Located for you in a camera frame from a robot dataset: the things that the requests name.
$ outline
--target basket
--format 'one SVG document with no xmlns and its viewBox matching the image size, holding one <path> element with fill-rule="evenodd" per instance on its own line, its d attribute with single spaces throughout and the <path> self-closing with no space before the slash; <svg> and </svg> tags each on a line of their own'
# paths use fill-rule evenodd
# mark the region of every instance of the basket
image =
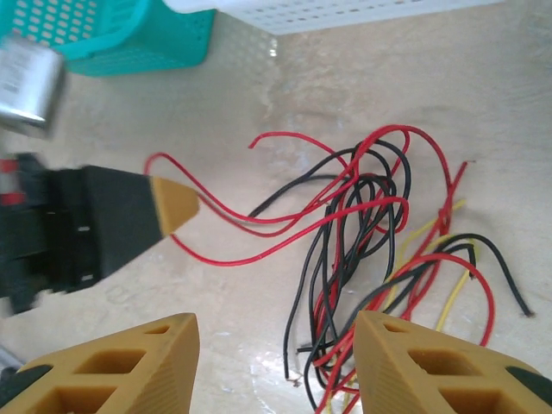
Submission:
<svg viewBox="0 0 552 414">
<path fill-rule="evenodd" d="M 162 0 L 0 0 L 0 35 L 57 49 L 72 72 L 110 76 L 198 65 L 214 15 L 179 14 Z"/>
<path fill-rule="evenodd" d="M 273 35 L 435 13 L 502 0 L 165 0 L 179 13 L 219 9 Z"/>
</svg>

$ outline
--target white plastic basket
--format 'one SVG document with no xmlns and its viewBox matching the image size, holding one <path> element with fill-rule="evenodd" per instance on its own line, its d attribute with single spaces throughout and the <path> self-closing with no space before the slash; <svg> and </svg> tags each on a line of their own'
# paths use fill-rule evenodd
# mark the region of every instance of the white plastic basket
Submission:
<svg viewBox="0 0 552 414">
<path fill-rule="evenodd" d="M 502 0 L 164 0 L 179 13 L 219 9 L 274 35 L 435 13 Z"/>
</svg>

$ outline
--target yellow 3d-printed part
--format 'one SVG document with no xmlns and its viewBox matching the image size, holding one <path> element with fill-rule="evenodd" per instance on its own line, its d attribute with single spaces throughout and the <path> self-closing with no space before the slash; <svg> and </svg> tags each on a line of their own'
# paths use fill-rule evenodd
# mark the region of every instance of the yellow 3d-printed part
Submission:
<svg viewBox="0 0 552 414">
<path fill-rule="evenodd" d="M 182 414 L 199 357 L 195 315 L 181 314 L 43 356 L 52 370 L 2 414 Z"/>
<path fill-rule="evenodd" d="M 150 183 L 163 236 L 170 235 L 198 213 L 198 194 L 192 188 L 159 177 L 151 177 Z"/>
<path fill-rule="evenodd" d="M 534 368 L 378 312 L 359 313 L 354 360 L 366 414 L 552 414 L 506 371 Z"/>
</svg>

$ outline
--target red wire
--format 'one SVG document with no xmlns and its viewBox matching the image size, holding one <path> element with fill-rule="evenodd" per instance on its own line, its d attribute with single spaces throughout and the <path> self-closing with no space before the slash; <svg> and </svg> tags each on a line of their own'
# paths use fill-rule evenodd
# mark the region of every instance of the red wire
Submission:
<svg viewBox="0 0 552 414">
<path fill-rule="evenodd" d="M 415 127 L 411 126 L 405 126 L 405 125 L 388 125 L 383 128 L 377 129 L 372 132 L 369 136 L 365 138 L 365 140 L 358 146 L 356 154 L 354 158 L 347 163 L 342 157 L 336 157 L 336 159 L 343 165 L 344 169 L 343 171 L 338 175 L 336 179 L 334 179 L 330 184 L 328 184 L 326 187 L 324 187 L 304 208 L 298 213 L 287 215 L 287 216 L 281 216 L 281 217 L 275 217 L 275 218 L 269 218 L 269 219 L 259 219 L 259 218 L 252 218 L 248 216 L 241 215 L 226 205 L 224 205 L 218 198 L 216 198 L 212 193 L 210 193 L 193 175 L 191 175 L 182 165 L 180 165 L 171 155 L 165 154 L 165 153 L 157 153 L 153 154 L 151 157 L 148 158 L 146 166 L 145 166 L 145 173 L 149 173 L 151 170 L 152 163 L 157 160 L 158 158 L 164 158 L 166 160 L 169 160 L 172 164 L 174 164 L 184 175 L 188 177 L 198 187 L 198 189 L 203 193 L 199 194 L 200 199 L 211 209 L 213 210 L 218 216 L 220 216 L 224 221 L 227 223 L 231 223 L 232 225 L 236 226 L 239 229 L 242 229 L 243 231 L 248 232 L 252 235 L 257 235 L 261 237 L 273 237 L 276 235 L 281 235 L 285 233 L 288 229 L 293 227 L 302 217 L 306 216 L 307 214 L 310 214 L 314 210 L 317 210 L 321 206 L 323 206 L 325 203 L 329 202 L 334 197 L 343 194 L 345 191 L 349 191 L 349 189 L 358 181 L 360 177 L 360 170 L 359 170 L 359 162 L 362 158 L 362 156 L 366 153 L 366 151 L 381 137 L 384 135 L 390 134 L 391 132 L 400 131 L 405 135 L 405 145 L 403 147 L 403 153 L 406 153 L 408 150 L 411 138 L 410 133 L 417 134 L 424 138 L 435 150 L 437 157 L 441 161 L 443 173 L 445 176 L 445 182 L 447 187 L 447 197 L 445 199 L 445 203 L 441 209 L 440 216 L 438 220 L 436 221 L 436 224 L 433 226 L 431 231 L 427 234 L 426 239 L 418 249 L 418 251 L 415 253 L 414 260 L 412 260 L 410 263 L 405 265 L 403 268 L 401 268 L 396 275 L 399 276 L 400 274 L 403 274 L 407 271 L 408 268 L 415 266 L 417 263 L 423 263 L 427 260 L 431 261 L 437 261 L 437 264 L 434 266 L 433 271 L 431 272 L 430 276 L 428 277 L 427 281 L 425 282 L 423 288 L 420 290 L 420 292 L 417 291 L 418 287 L 421 285 L 422 278 L 417 282 L 417 285 L 415 289 L 411 292 L 411 295 L 409 297 L 409 305 L 405 313 L 403 314 L 404 318 L 410 318 L 412 310 L 421 302 L 421 300 L 424 298 L 427 291 L 430 289 L 431 285 L 433 284 L 433 281 L 436 278 L 436 275 L 438 273 L 438 267 L 441 263 L 441 260 L 450 260 L 455 261 L 457 263 L 462 264 L 465 266 L 472 274 L 475 275 L 475 277 L 480 281 L 482 284 L 486 295 L 487 295 L 487 301 L 489 304 L 489 317 L 487 320 L 486 325 L 486 331 L 483 335 L 483 338 L 481 340 L 481 345 L 486 345 L 491 331 L 492 331 L 492 325 L 494 321 L 494 301 L 492 298 L 492 293 L 490 290 L 490 287 L 486 283 L 485 279 L 482 277 L 482 275 L 477 271 L 475 268 L 470 268 L 471 265 L 464 260 L 456 257 L 451 256 L 449 254 L 428 254 L 425 256 L 421 256 L 423 251 L 427 248 L 429 243 L 433 240 L 435 237 L 435 234 L 437 231 L 441 235 L 447 234 L 449 232 L 449 226 L 450 226 L 450 218 L 451 218 L 451 211 L 452 211 L 452 197 L 454 196 L 456 187 L 458 186 L 458 183 L 460 182 L 460 179 L 464 173 L 464 170 L 466 168 L 466 163 L 463 163 L 461 166 L 460 171 L 457 173 L 455 177 L 455 181 L 451 182 L 450 179 L 450 173 L 449 173 L 449 167 L 448 163 L 446 161 L 446 158 L 444 157 L 444 153 L 439 148 L 439 146 L 436 144 L 436 142 L 425 132 L 423 132 L 421 129 L 417 129 Z M 249 148 L 254 148 L 257 143 L 263 139 L 266 139 L 268 137 L 276 137 L 276 136 L 287 136 L 287 137 L 293 137 L 298 138 L 303 141 L 307 141 L 313 145 L 316 145 L 323 149 L 324 151 L 334 154 L 335 151 L 322 144 L 319 141 L 314 140 L 313 138 L 299 134 L 299 133 L 290 133 L 290 132 L 270 132 L 265 133 L 262 135 L 259 135 L 255 138 L 255 140 L 249 145 Z M 395 161 L 395 164 L 392 168 L 392 175 L 398 170 L 400 167 L 401 161 L 399 158 Z M 341 183 L 342 179 L 346 176 L 351 176 L 352 179 L 350 179 L 347 184 L 339 186 L 339 188 L 333 192 L 331 192 L 329 195 L 328 193 L 338 184 Z M 351 214 L 356 211 L 360 210 L 367 210 L 371 209 L 373 207 L 379 206 L 379 209 L 382 210 L 387 206 L 389 203 L 401 203 L 404 209 L 404 217 L 399 224 L 399 226 L 395 229 L 395 231 L 398 233 L 402 229 L 405 228 L 405 225 L 407 223 L 408 219 L 408 213 L 409 213 L 409 205 L 406 200 L 403 198 L 393 197 L 393 198 L 384 198 L 380 199 L 383 191 L 379 190 L 379 192 L 376 195 L 375 200 L 369 203 L 364 203 L 357 205 L 352 208 L 343 209 L 343 200 L 341 200 L 337 212 L 329 215 L 316 223 L 312 224 L 311 226 L 307 227 L 306 229 L 301 230 L 296 235 L 292 235 L 291 237 L 287 238 L 286 240 L 282 241 L 281 243 L 278 243 L 277 245 L 273 246 L 272 248 L 269 248 L 267 251 L 257 254 L 253 257 L 243 259 L 243 260 L 232 260 L 232 261 L 219 261 L 219 260 L 212 260 L 208 259 L 206 257 L 203 257 L 200 254 L 197 254 L 193 250 L 191 250 L 189 247 L 187 247 L 176 235 L 172 235 L 172 239 L 176 242 L 178 246 L 183 248 L 188 254 L 195 257 L 198 260 L 203 261 L 204 263 L 208 263 L 214 266 L 221 266 L 221 267 L 231 267 L 231 266 L 242 266 L 247 265 L 249 263 L 256 262 L 257 260 L 264 259 L 270 254 L 275 253 L 276 251 L 280 250 L 281 248 L 284 248 L 285 246 L 291 244 L 292 242 L 296 241 L 297 239 L 303 237 L 304 235 L 307 235 L 314 229 L 317 229 L 318 227 L 324 225 L 325 223 L 329 223 L 330 221 L 337 220 L 340 222 L 343 217 L 345 217 L 348 214 Z M 273 224 L 273 223 L 283 223 L 283 222 L 289 222 L 286 224 L 282 229 L 276 230 L 271 233 L 264 233 L 260 231 L 255 231 L 252 229 L 249 229 L 244 224 L 238 223 L 237 220 L 241 220 L 244 223 L 257 223 L 257 224 Z M 377 231 L 380 232 L 387 232 L 388 230 L 382 229 L 380 227 L 376 228 Z M 340 241 L 337 241 L 337 250 L 336 250 L 336 259 L 333 265 L 334 271 L 339 265 L 339 248 L 340 248 Z M 334 282 L 334 284 L 330 287 L 330 306 L 333 308 L 336 306 L 336 299 L 337 299 L 337 284 L 338 280 Z M 376 298 L 371 304 L 367 306 L 367 309 L 376 310 L 379 308 L 380 303 L 385 299 L 386 292 L 382 293 L 378 298 Z M 321 326 L 323 326 L 323 320 L 325 318 L 326 308 L 322 307 L 322 294 L 319 295 L 317 304 L 315 306 L 315 318 L 317 320 L 317 327 L 318 330 Z M 342 363 L 346 360 L 348 356 L 348 352 L 352 347 L 352 341 L 353 341 L 353 330 L 350 330 L 340 341 L 337 343 L 324 357 L 314 361 L 314 365 L 320 367 L 324 363 L 328 363 L 335 355 L 337 356 L 337 362 L 333 366 L 333 369 L 331 370 L 331 373 L 328 375 L 326 372 L 321 369 L 321 372 L 324 377 L 326 377 L 329 380 L 329 384 L 335 384 L 336 382 L 336 375 L 339 373 L 339 370 L 342 366 Z M 350 412 L 354 404 L 358 401 L 360 394 L 358 393 L 358 390 L 346 387 L 346 384 L 352 378 L 354 375 L 354 370 L 348 374 L 348 376 L 345 379 L 342 379 L 342 381 L 337 385 L 336 390 L 338 391 L 344 391 L 344 392 L 351 392 L 354 394 L 354 398 L 351 401 L 351 403 L 348 405 L 346 410 L 344 412 Z M 328 389 L 326 390 L 326 393 L 324 395 L 323 403 L 320 405 L 320 407 L 325 407 L 328 398 L 332 395 L 332 392 L 334 390 Z"/>
<path fill-rule="evenodd" d="M 244 266 L 244 265 L 249 265 L 251 263 L 255 263 L 256 261 L 262 260 L 262 259 L 266 258 L 267 256 L 276 253 L 277 251 L 279 251 L 280 249 L 288 246 L 289 244 L 293 243 L 297 239 L 300 239 L 301 237 L 303 237 L 305 235 L 308 235 L 311 231 L 319 228 L 320 226 L 323 226 L 326 223 L 329 223 L 329 222 L 332 222 L 333 220 L 336 220 L 340 216 L 346 216 L 347 214 L 355 213 L 356 211 L 359 211 L 359 210 L 365 210 L 365 209 L 369 209 L 369 208 L 372 208 L 372 207 L 375 207 L 375 206 L 380 206 L 380 205 L 388 205 L 390 203 L 401 203 L 401 205 L 403 206 L 403 211 L 405 212 L 404 222 L 406 223 L 406 221 L 408 220 L 408 214 L 409 214 L 408 201 L 406 199 L 402 198 L 402 197 L 387 197 L 387 198 L 384 198 L 382 200 L 374 200 L 374 201 L 370 201 L 370 202 L 367 202 L 367 203 L 358 204 L 354 207 L 349 207 L 347 209 L 336 212 L 334 214 L 330 214 L 330 215 L 318 220 L 317 222 L 310 225 L 306 229 L 303 229 L 303 230 L 299 231 L 297 234 L 288 237 L 284 241 L 281 241 L 280 243 L 276 244 L 275 246 L 269 248 L 268 250 L 266 250 L 262 253 L 256 254 L 255 256 L 248 257 L 247 259 L 241 259 L 241 260 L 222 261 L 222 260 L 209 259 L 205 256 L 202 256 L 199 253 L 196 253 L 194 250 L 192 250 L 191 248 L 186 246 L 176 235 L 171 235 L 171 237 L 174 240 L 174 242 L 180 248 L 182 248 L 184 251 L 186 251 L 189 255 L 196 258 L 197 260 L 202 261 L 203 263 L 207 263 L 209 265 L 219 266 L 219 267 Z"/>
<path fill-rule="evenodd" d="M 412 267 L 421 265 L 423 263 L 426 263 L 428 261 L 436 261 L 436 260 L 446 260 L 446 261 L 452 261 L 455 263 L 458 263 L 459 265 L 462 265 L 465 267 L 470 273 L 474 275 L 474 277 L 481 283 L 481 286 L 483 287 L 483 290 L 486 294 L 487 299 L 487 305 L 488 305 L 488 316 L 487 316 L 487 323 L 485 327 L 485 332 L 483 334 L 483 337 L 481 338 L 480 346 L 485 347 L 488 344 L 489 338 L 491 337 L 492 333 L 492 327 L 494 325 L 494 318 L 495 318 L 495 305 L 494 305 L 494 297 L 492 296 L 491 287 L 488 285 L 486 279 L 483 277 L 481 272 L 477 270 L 471 263 L 468 261 L 463 260 L 460 257 L 453 256 L 451 254 L 445 254 L 445 253 L 433 253 L 433 254 L 426 254 L 424 256 L 417 257 L 416 259 L 412 260 L 411 262 L 407 263 L 403 267 L 401 267 L 398 272 L 397 276 L 401 276 L 402 274 L 405 274 L 408 272 Z M 337 361 L 334 364 L 331 374 L 328 377 L 328 383 L 329 384 L 335 384 L 336 378 L 338 373 L 341 371 L 342 365 L 344 361 L 348 358 L 348 353 L 351 350 L 353 346 L 353 335 L 354 331 L 350 330 L 350 334 L 347 334 L 343 337 L 343 340 L 346 340 L 346 343 L 343 343 L 343 341 L 340 341 L 337 344 L 337 348 L 343 348 L 343 350 L 339 353 L 339 356 L 337 357 Z M 334 349 L 330 351 L 331 354 L 335 354 Z M 326 404 L 328 403 L 328 400 L 330 396 L 333 394 L 334 390 L 327 389 L 324 393 L 323 400 L 318 406 L 318 409 L 316 413 L 322 413 L 323 409 L 325 408 Z"/>
<path fill-rule="evenodd" d="M 353 399 L 351 399 L 351 402 L 348 403 L 347 408 L 343 410 L 343 414 L 349 414 L 354 409 L 354 405 L 358 402 L 359 399 L 361 399 L 361 395 L 359 393 L 355 394 Z"/>
<path fill-rule="evenodd" d="M 324 151 L 326 151 L 327 153 L 330 153 L 330 154 L 335 154 L 336 151 L 330 147 L 328 147 L 326 144 L 320 142 L 319 140 L 315 140 L 314 138 L 308 136 L 308 135 L 305 135 L 305 134 L 300 134 L 299 132 L 289 132 L 289 131 L 273 131 L 273 132 L 265 132 L 264 134 L 260 134 L 259 136 L 257 136 L 253 142 L 251 142 L 248 146 L 249 149 L 253 149 L 257 146 L 257 144 L 261 141 L 261 140 L 264 140 L 265 138 L 273 138 L 273 137 L 288 137 L 288 138 L 299 138 L 299 140 L 303 140 L 303 141 L 307 141 L 313 145 L 316 145 L 317 147 L 323 149 Z M 342 166 L 347 168 L 347 161 L 345 161 L 343 159 L 343 157 L 339 156 L 339 157 L 336 157 L 336 160 L 338 160 L 339 162 L 342 163 Z"/>
</svg>

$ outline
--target white tiled floor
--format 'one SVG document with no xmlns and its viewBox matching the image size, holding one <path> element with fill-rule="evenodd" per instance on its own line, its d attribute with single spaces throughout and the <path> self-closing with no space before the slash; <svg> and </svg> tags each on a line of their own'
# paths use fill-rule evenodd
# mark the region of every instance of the white tiled floor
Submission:
<svg viewBox="0 0 552 414">
<path fill-rule="evenodd" d="M 346 147 L 386 123 L 417 125 L 439 141 L 453 168 L 476 161 L 459 190 L 467 207 L 455 230 L 477 231 L 498 243 L 537 313 L 521 317 L 496 262 L 483 253 L 480 268 L 498 307 L 490 347 L 552 376 L 552 191 L 546 185 L 552 175 L 552 29 L 546 15 L 536 15 L 545 3 L 511 0 L 298 34 L 278 40 L 278 57 L 271 36 L 219 16 L 203 66 L 105 80 L 74 77 L 55 140 L 12 137 L 9 144 L 42 153 L 50 166 L 94 163 L 134 172 L 150 153 L 168 151 L 222 200 L 249 212 L 323 156 L 288 139 L 247 150 L 258 133 L 294 129 Z M 436 214 L 444 190 L 427 145 L 414 142 L 411 164 L 409 229 L 416 229 Z M 182 179 L 166 165 L 156 172 Z M 273 214 L 295 211 L 315 190 L 297 189 Z M 237 233 L 206 209 L 179 233 L 220 259 L 273 243 Z M 192 412 L 310 412 L 303 387 L 283 380 L 280 345 L 308 245 L 307 237 L 252 266 L 215 268 L 164 241 L 88 291 L 46 295 L 36 310 L 4 318 L 2 342 L 31 359 L 192 311 L 202 337 Z M 370 280 L 380 279 L 382 262 L 359 269 L 351 306 Z M 433 326 L 459 273 L 443 268 L 416 322 Z M 483 293 L 469 284 L 446 331 L 477 342 L 485 315 Z M 303 317 L 297 342 L 306 339 L 304 327 Z"/>
</svg>

